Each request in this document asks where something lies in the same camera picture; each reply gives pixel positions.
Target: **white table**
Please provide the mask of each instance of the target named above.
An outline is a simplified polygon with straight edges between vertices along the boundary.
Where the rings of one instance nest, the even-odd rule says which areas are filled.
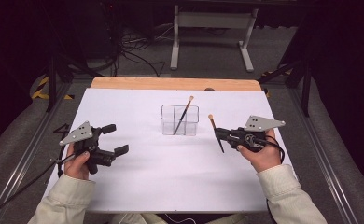
[[[162,135],[161,106],[200,108],[196,136]],[[117,125],[100,136],[99,147],[130,151],[111,167],[91,175],[96,189],[89,211],[99,213],[247,213],[267,210],[256,172],[249,161],[223,142],[222,153],[208,115],[226,129],[245,125],[250,115],[273,119],[262,91],[173,91],[86,89],[71,130]],[[285,148],[275,129],[280,146]],[[286,151],[284,163],[291,164]],[[54,170],[45,195],[57,181]]]

